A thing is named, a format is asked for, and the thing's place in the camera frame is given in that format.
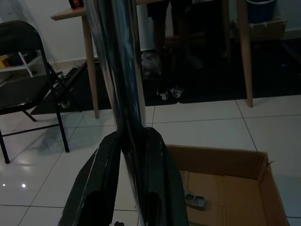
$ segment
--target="white wall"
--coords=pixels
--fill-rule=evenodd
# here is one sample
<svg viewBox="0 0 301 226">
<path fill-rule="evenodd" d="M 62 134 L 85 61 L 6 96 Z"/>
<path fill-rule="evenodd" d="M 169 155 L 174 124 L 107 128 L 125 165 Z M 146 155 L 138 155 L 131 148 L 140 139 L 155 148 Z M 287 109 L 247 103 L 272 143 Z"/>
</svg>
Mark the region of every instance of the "white wall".
<svg viewBox="0 0 301 226">
<path fill-rule="evenodd" d="M 53 21 L 50 16 L 69 8 L 68 0 L 19 0 L 29 23 L 40 33 L 50 62 L 85 58 L 84 38 L 79 17 Z M 301 29 L 300 0 L 278 0 L 279 12 L 288 20 L 287 29 Z M 141 49 L 153 48 L 152 20 L 146 6 L 137 7 Z M 237 18 L 236 0 L 230 0 L 230 19 Z M 166 35 L 172 35 L 170 6 L 166 18 Z"/>
</svg>

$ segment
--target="metal pole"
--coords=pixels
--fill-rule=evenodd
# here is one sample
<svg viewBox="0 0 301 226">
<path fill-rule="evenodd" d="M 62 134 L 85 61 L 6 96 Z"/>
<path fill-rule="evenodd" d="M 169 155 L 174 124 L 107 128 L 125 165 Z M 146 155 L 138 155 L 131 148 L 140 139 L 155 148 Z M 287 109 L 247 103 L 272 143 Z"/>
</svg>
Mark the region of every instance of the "metal pole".
<svg viewBox="0 0 301 226">
<path fill-rule="evenodd" d="M 144 206 L 145 106 L 135 0 L 85 0 L 139 215 Z"/>
</svg>

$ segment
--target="table leg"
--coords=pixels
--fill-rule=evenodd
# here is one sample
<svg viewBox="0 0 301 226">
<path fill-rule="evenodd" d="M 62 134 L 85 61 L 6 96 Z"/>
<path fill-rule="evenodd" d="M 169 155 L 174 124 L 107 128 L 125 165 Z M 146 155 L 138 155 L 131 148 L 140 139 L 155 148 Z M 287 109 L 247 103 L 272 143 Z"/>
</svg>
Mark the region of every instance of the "table leg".
<svg viewBox="0 0 301 226">
<path fill-rule="evenodd" d="M 99 118 L 98 113 L 98 96 L 97 96 L 97 84 L 96 84 L 96 73 L 95 73 L 95 61 L 94 61 L 94 52 L 93 52 L 93 43 L 90 24 L 86 16 L 82 16 L 83 30 L 84 30 L 84 39 L 85 39 L 85 48 L 86 48 L 86 57 L 87 57 L 87 66 L 88 74 L 90 81 L 90 88 L 92 94 L 92 102 L 94 108 L 95 118 Z"/>
<path fill-rule="evenodd" d="M 241 56 L 243 59 L 246 83 L 247 104 L 249 107 L 253 107 L 251 48 L 246 0 L 237 0 L 237 13 Z"/>
<path fill-rule="evenodd" d="M 229 64 L 231 63 L 229 0 L 222 0 L 222 23 L 224 27 L 225 47 Z"/>
</svg>

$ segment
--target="folding chair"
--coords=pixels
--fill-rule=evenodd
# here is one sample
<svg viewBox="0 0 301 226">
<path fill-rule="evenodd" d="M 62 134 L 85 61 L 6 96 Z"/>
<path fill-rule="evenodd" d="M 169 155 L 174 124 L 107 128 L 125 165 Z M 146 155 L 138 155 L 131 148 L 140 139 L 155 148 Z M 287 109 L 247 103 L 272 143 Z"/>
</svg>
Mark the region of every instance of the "folding chair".
<svg viewBox="0 0 301 226">
<path fill-rule="evenodd" d="M 8 82 L 0 87 L 0 115 L 22 111 L 32 121 L 36 121 L 29 113 L 26 112 L 26 110 L 36 107 L 39 103 L 41 103 L 50 90 L 55 105 L 58 124 L 13 132 L 5 135 L 3 135 L 0 130 L 0 145 L 6 164 L 9 164 L 10 160 L 3 137 L 39 129 L 59 126 L 65 151 L 69 152 L 53 84 L 57 81 L 59 85 L 63 87 L 65 92 L 69 93 L 69 91 L 47 62 L 43 44 L 38 32 L 31 25 L 22 21 L 11 21 L 0 24 L 0 56 L 29 50 L 40 51 L 46 75 Z"/>
</svg>

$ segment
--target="floor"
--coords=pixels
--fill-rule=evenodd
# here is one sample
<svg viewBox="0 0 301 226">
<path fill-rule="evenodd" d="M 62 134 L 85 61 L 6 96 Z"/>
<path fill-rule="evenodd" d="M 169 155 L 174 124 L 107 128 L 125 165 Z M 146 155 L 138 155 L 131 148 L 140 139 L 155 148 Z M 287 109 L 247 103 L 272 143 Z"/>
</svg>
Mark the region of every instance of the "floor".
<svg viewBox="0 0 301 226">
<path fill-rule="evenodd" d="M 115 130 L 111 110 L 62 114 L 71 152 L 63 151 L 58 129 L 5 139 L 9 165 L 0 156 L 0 219 L 4 226 L 56 226 L 77 173 L 101 140 Z M 55 122 L 55 115 L 0 116 L 8 133 Z M 291 226 L 301 225 L 301 96 L 176 104 L 146 108 L 147 126 L 166 144 L 238 148 L 267 152 Z M 137 226 L 138 216 L 121 158 L 113 222 Z"/>
</svg>

